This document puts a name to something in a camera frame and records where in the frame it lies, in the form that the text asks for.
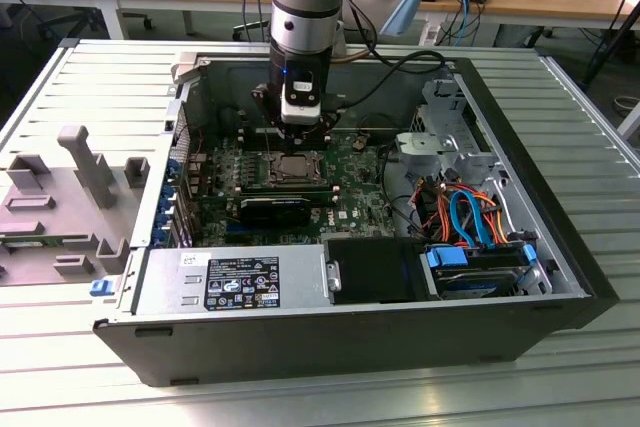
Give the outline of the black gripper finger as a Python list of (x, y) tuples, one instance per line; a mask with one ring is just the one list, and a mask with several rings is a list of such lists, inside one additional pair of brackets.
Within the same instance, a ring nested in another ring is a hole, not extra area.
[(282, 151), (297, 151), (299, 146), (296, 144), (296, 128), (282, 120), (280, 97), (266, 83), (256, 86), (251, 91), (251, 96), (266, 123), (275, 129), (279, 149)]
[(303, 150), (322, 150), (330, 141), (330, 134), (340, 120), (339, 113), (325, 113), (318, 122), (302, 132)]

